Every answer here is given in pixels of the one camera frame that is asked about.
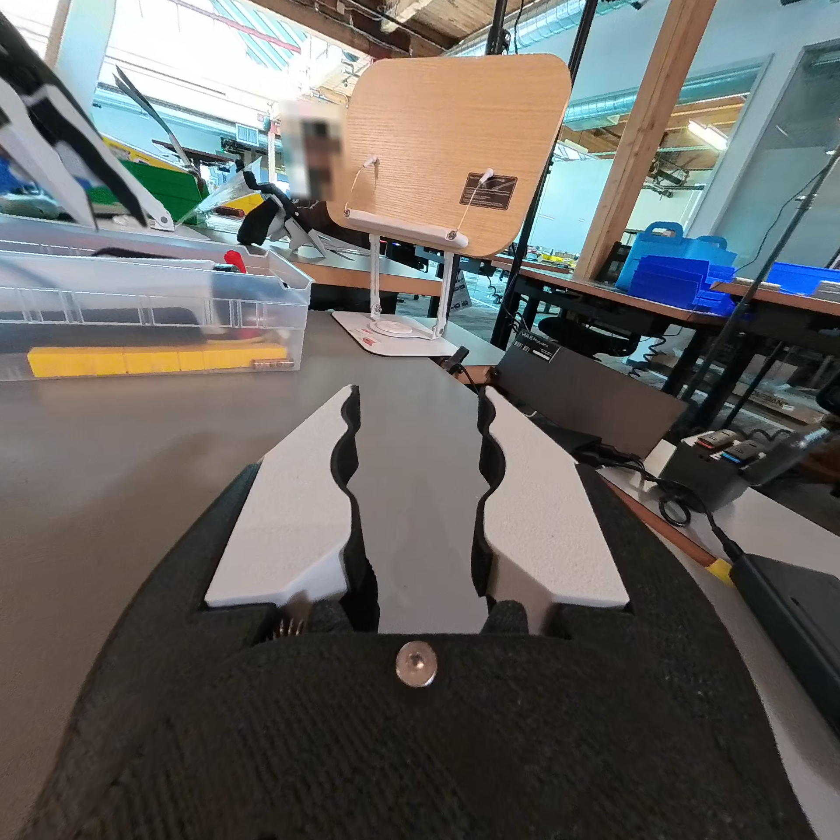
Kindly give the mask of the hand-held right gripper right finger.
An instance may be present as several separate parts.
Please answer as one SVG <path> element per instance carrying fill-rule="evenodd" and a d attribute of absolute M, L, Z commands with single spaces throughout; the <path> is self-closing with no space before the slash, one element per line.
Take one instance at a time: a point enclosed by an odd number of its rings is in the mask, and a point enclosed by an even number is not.
<path fill-rule="evenodd" d="M 565 606 L 621 610 L 629 595 L 579 464 L 495 388 L 479 397 L 474 586 L 492 608 L 515 602 L 531 635 Z"/>

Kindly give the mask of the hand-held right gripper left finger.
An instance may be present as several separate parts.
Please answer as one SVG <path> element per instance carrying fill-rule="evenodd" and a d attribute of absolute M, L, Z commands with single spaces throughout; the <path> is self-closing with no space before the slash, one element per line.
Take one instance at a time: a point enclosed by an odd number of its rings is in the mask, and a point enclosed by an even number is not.
<path fill-rule="evenodd" d="M 261 459 L 207 607 L 266 604 L 305 621 L 316 603 L 337 602 L 353 630 L 378 630 L 378 584 L 349 487 L 360 429 L 361 391 L 346 385 Z"/>

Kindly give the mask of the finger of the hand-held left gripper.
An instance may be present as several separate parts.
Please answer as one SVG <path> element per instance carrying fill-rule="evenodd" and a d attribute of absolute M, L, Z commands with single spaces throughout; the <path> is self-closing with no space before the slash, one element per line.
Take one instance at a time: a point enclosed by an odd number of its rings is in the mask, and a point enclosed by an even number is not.
<path fill-rule="evenodd" d="M 96 180 L 106 186 L 143 227 L 175 228 L 172 214 L 111 152 L 99 132 L 67 98 L 41 98 L 39 120 L 72 149 Z"/>
<path fill-rule="evenodd" d="M 1 112 L 3 151 L 78 224 L 98 228 L 86 191 L 36 129 L 16 90 L 5 81 L 1 83 Z"/>

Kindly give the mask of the clear plastic bin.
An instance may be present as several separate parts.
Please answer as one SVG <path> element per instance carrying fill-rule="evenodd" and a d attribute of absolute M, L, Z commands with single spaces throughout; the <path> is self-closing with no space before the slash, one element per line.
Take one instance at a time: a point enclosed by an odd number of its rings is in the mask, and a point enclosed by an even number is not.
<path fill-rule="evenodd" d="M 246 274 L 219 270 L 235 249 Z M 2 216 L 2 382 L 295 371 L 312 279 L 258 247 Z M 238 370 L 39 379 L 34 348 L 276 347 Z"/>

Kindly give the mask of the black and white gripper device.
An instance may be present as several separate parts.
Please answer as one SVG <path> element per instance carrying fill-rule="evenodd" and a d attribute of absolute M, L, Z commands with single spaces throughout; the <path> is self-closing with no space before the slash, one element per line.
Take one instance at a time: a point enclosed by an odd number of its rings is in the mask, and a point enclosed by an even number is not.
<path fill-rule="evenodd" d="M 296 205 L 276 183 L 258 182 L 249 169 L 241 171 L 247 187 L 262 196 L 260 205 L 249 211 L 237 233 L 237 240 L 245 246 L 262 246 L 268 241 L 288 238 L 290 249 L 313 247 L 321 256 L 328 254 L 320 233 L 302 217 Z"/>

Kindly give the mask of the green and yellow box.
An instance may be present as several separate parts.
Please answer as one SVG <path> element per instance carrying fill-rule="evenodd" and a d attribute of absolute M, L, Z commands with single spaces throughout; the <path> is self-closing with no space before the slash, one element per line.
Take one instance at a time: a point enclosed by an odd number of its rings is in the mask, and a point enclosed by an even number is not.
<path fill-rule="evenodd" d="M 208 197 L 205 182 L 181 165 L 108 135 L 102 139 L 122 165 L 163 204 L 176 222 L 189 217 L 194 208 Z"/>

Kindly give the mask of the black usb hub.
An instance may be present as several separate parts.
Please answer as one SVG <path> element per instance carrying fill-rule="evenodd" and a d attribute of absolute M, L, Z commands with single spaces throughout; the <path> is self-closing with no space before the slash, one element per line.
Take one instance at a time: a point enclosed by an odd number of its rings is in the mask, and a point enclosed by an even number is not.
<path fill-rule="evenodd" d="M 717 511 L 748 488 L 776 480 L 834 436 L 832 429 L 819 424 L 774 435 L 759 429 L 709 431 L 681 440 L 659 476 L 684 487 L 693 510 Z"/>

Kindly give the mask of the row of yellow blocks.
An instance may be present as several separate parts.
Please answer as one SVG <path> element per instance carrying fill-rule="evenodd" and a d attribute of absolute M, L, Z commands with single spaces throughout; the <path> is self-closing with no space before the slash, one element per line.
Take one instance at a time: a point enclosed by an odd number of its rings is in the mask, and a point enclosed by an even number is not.
<path fill-rule="evenodd" d="M 273 359 L 276 347 L 34 348 L 27 362 L 39 379 L 86 376 L 146 375 L 247 368 Z"/>

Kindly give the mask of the black tripod stand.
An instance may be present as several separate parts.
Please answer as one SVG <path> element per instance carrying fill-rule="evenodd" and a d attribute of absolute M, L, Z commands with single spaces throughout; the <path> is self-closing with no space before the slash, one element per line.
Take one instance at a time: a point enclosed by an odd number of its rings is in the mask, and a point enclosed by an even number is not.
<path fill-rule="evenodd" d="M 811 185 L 809 192 L 801 198 L 799 206 L 795 210 L 791 221 L 788 223 L 786 229 L 771 249 L 768 258 L 759 270 L 759 274 L 752 281 L 744 295 L 740 298 L 733 313 L 721 328 L 718 336 L 712 342 L 712 345 L 710 346 L 699 370 L 693 375 L 689 383 L 686 385 L 686 390 L 683 396 L 685 398 L 685 402 L 692 406 L 692 396 L 699 385 L 704 384 L 713 361 L 719 356 L 720 352 L 725 349 L 727 344 L 734 340 L 738 340 L 735 344 L 735 350 L 729 364 L 723 368 L 721 376 L 719 377 L 717 383 L 710 388 L 706 399 L 693 412 L 690 427 L 692 431 L 709 429 L 715 423 L 717 415 L 725 405 L 727 398 L 732 393 L 735 384 L 750 364 L 750 361 L 755 354 L 754 348 L 761 345 L 763 341 L 763 336 L 748 331 L 746 322 L 747 315 L 750 313 L 753 299 L 761 289 L 762 284 L 769 275 L 773 265 L 778 261 L 782 251 L 787 246 L 789 240 L 793 236 L 793 233 L 802 222 L 802 219 L 812 208 L 824 181 L 837 167 L 839 147 L 837 146 L 833 149 L 826 158 L 826 165 L 819 171 L 813 180 L 813 184 Z"/>
<path fill-rule="evenodd" d="M 585 46 L 592 30 L 592 25 L 596 16 L 596 10 L 598 8 L 598 5 L 598 1 L 584 2 L 581 20 L 579 22 L 575 34 L 572 50 L 570 53 L 570 61 L 568 63 L 571 85 L 575 83 L 577 75 L 579 73 L 579 69 L 583 59 L 583 54 L 585 52 Z M 536 221 L 540 199 L 543 194 L 543 189 L 549 177 L 553 159 L 553 150 L 559 139 L 560 131 L 558 130 L 555 133 L 554 140 L 552 141 L 552 144 L 549 148 L 549 156 L 545 162 L 544 167 L 542 168 L 542 173 L 538 180 L 537 188 L 535 190 L 534 196 L 531 200 L 531 203 L 528 207 L 528 211 L 524 218 L 520 236 L 517 242 L 517 247 L 514 252 L 512 265 L 508 270 L 506 289 L 503 293 L 500 303 L 500 310 L 497 315 L 497 320 L 495 322 L 495 326 L 490 337 L 490 343 L 501 350 L 506 350 L 508 348 L 508 342 L 511 336 L 515 332 L 519 331 L 520 328 L 523 326 L 523 321 L 521 319 L 519 311 L 522 300 L 522 294 L 518 291 L 518 279 L 521 273 L 524 258 L 528 252 L 530 235 L 534 223 Z"/>

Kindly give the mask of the wooden table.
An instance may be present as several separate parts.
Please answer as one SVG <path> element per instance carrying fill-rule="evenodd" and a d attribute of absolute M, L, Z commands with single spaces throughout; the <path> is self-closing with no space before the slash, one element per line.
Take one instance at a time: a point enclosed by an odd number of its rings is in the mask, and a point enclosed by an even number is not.
<path fill-rule="evenodd" d="M 704 338 L 719 334 L 726 319 L 702 311 L 676 308 L 630 296 L 589 280 L 573 280 L 534 266 L 520 269 L 513 295 L 580 314 L 605 326 L 646 337 L 661 338 L 671 327 L 684 327 Z M 838 355 L 836 301 L 793 296 L 760 288 L 750 302 L 741 333 L 782 340 L 825 354 Z"/>

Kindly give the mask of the stack of blue bins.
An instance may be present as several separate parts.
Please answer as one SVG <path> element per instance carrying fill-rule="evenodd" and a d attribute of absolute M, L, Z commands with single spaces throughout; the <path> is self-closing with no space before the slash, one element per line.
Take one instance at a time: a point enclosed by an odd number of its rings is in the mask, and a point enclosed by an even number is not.
<path fill-rule="evenodd" d="M 725 292 L 712 287 L 734 278 L 732 266 L 704 259 L 646 255 L 630 280 L 628 294 L 663 305 L 728 318 L 735 304 Z"/>

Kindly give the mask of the dark grey power bank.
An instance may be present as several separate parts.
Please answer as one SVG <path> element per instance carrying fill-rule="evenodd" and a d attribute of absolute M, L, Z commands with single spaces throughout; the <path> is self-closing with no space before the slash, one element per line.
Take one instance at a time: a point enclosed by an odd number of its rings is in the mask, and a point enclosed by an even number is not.
<path fill-rule="evenodd" d="M 730 577 L 806 695 L 838 734 L 838 578 L 756 554 L 736 560 Z"/>

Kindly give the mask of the light blue tote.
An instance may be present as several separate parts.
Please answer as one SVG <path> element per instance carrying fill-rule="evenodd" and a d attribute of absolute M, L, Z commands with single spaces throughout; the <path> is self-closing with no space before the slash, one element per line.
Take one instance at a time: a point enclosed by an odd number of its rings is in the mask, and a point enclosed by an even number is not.
<path fill-rule="evenodd" d="M 646 256 L 704 259 L 712 265 L 732 266 L 737 254 L 718 236 L 687 237 L 679 223 L 656 222 L 638 233 L 625 259 L 615 288 L 629 291 L 641 258 Z"/>

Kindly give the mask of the wooden book stand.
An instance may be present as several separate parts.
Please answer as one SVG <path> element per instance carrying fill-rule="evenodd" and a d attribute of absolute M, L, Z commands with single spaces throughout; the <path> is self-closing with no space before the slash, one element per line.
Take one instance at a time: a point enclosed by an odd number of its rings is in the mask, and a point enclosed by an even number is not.
<path fill-rule="evenodd" d="M 444 358 L 455 259 L 491 258 L 521 232 L 571 97 L 549 54 L 383 59 L 355 85 L 343 126 L 330 219 L 370 240 L 370 312 L 334 320 L 363 350 Z M 383 238 L 439 250 L 443 286 L 433 327 L 386 315 Z"/>

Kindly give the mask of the plain wooden post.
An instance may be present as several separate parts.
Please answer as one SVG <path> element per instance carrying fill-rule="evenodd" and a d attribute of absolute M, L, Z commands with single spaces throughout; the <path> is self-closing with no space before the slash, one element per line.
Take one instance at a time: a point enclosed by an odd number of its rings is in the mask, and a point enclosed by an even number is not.
<path fill-rule="evenodd" d="M 623 236 L 715 6 L 715 1 L 669 3 L 574 268 L 575 280 L 592 280 Z"/>

